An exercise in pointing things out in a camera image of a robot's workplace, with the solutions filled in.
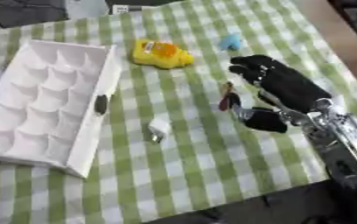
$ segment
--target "white egg carton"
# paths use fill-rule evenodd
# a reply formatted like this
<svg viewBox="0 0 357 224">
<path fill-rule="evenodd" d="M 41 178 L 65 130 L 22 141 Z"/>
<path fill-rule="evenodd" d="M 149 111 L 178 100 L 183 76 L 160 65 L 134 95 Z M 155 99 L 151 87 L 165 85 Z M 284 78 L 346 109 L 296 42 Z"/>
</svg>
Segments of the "white egg carton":
<svg viewBox="0 0 357 224">
<path fill-rule="evenodd" d="M 0 160 L 88 176 L 103 115 L 98 95 L 115 92 L 116 47 L 30 40 L 0 79 Z"/>
</svg>

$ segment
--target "robotic hand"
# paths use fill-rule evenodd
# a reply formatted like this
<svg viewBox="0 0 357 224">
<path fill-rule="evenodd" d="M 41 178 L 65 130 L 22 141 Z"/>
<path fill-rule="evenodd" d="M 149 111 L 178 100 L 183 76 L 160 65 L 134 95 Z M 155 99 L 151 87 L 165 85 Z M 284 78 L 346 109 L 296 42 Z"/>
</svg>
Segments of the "robotic hand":
<svg viewBox="0 0 357 224">
<path fill-rule="evenodd" d="M 338 112 L 329 93 L 275 59 L 254 55 L 232 58 L 231 63 L 230 72 L 259 88 L 258 97 L 278 109 L 242 108 L 240 96 L 227 91 L 225 102 L 239 121 L 280 133 L 287 131 L 286 123 L 299 126 L 330 177 L 344 189 L 357 191 L 357 119 Z"/>
<path fill-rule="evenodd" d="M 305 78 L 297 70 L 264 55 L 236 57 L 229 70 L 239 74 L 250 84 L 274 95 L 285 107 L 307 114 L 318 99 L 331 95 Z M 272 99 L 259 93 L 259 98 L 275 106 Z"/>
</svg>

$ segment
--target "orange label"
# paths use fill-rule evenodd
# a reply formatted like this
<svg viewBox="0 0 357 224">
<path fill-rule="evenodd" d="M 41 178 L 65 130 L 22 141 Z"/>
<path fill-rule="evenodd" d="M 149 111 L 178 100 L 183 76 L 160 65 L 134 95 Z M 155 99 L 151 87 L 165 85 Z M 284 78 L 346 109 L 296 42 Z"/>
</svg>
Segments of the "orange label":
<svg viewBox="0 0 357 224">
<path fill-rule="evenodd" d="M 146 53 L 153 53 L 161 58 L 170 58 L 179 49 L 176 45 L 158 42 L 143 43 L 142 48 Z"/>
</svg>

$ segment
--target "gingham tablecloth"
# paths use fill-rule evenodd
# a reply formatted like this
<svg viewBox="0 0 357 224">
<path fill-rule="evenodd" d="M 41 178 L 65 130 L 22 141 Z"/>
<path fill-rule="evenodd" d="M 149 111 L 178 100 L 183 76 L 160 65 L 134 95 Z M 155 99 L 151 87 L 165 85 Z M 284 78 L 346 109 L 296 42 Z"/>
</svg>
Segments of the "gingham tablecloth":
<svg viewBox="0 0 357 224">
<path fill-rule="evenodd" d="M 231 33 L 240 33 L 243 47 L 221 51 L 217 44 Z M 144 37 L 188 49 L 194 65 L 159 70 L 130 63 L 135 39 Z M 88 179 L 0 163 L 0 223 L 138 223 L 326 179 L 298 128 L 286 135 L 251 130 L 217 109 L 227 80 L 245 107 L 262 105 L 228 72 L 232 56 L 281 60 L 357 115 L 357 80 L 288 0 L 192 0 L 1 30 L 0 75 L 27 39 L 117 44 L 124 71 Z M 172 123 L 161 144 L 150 143 L 154 116 Z"/>
</svg>

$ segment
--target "yellow plastic bottle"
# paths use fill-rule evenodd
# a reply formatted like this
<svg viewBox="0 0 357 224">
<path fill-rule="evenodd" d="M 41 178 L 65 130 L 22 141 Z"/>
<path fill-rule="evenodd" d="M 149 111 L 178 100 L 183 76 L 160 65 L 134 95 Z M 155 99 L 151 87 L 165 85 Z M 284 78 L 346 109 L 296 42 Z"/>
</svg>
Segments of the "yellow plastic bottle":
<svg viewBox="0 0 357 224">
<path fill-rule="evenodd" d="M 133 60 L 141 65 L 153 65 L 161 68 L 183 67 L 193 63 L 193 56 L 178 46 L 156 42 L 146 38 L 135 43 Z"/>
</svg>

